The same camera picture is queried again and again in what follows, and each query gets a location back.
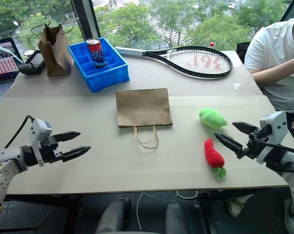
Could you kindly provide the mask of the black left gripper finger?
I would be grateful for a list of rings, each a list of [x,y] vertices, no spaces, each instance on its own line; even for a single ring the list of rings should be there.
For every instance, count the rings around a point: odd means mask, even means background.
[[[79,135],[81,135],[80,132],[69,131],[69,132],[65,132],[65,133],[55,135],[55,140],[57,142],[65,142],[65,141],[72,140],[72,139],[76,138]]]
[[[91,146],[81,146],[75,149],[72,149],[69,152],[63,153],[62,154],[62,161],[66,162],[72,159],[75,159],[77,157],[82,156],[83,154],[85,154],[88,150],[91,149]]]

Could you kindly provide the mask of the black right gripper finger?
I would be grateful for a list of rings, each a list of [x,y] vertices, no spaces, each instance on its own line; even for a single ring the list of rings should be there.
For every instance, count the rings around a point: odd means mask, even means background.
[[[254,126],[252,124],[249,124],[247,122],[233,122],[232,123],[240,132],[244,134],[251,134],[252,132],[256,131],[258,129],[257,126]]]
[[[226,134],[214,133],[216,139],[226,148],[235,153],[238,159],[243,158],[243,146]]]

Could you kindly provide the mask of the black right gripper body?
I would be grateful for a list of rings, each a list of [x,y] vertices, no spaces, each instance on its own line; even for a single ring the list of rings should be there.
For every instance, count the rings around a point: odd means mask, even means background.
[[[241,157],[247,156],[250,159],[258,158],[259,154],[265,148],[265,145],[256,142],[255,138],[259,141],[268,142],[268,136],[272,133],[272,130],[270,128],[250,128],[242,130],[242,132],[249,136],[249,141],[247,142],[246,147],[242,150]]]

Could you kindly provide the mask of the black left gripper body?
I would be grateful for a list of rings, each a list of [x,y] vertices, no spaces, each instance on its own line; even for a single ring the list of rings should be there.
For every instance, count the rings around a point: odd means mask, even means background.
[[[53,163],[62,160],[62,152],[57,149],[59,141],[61,141],[60,135],[54,135],[40,144],[41,148],[39,151],[44,163]]]

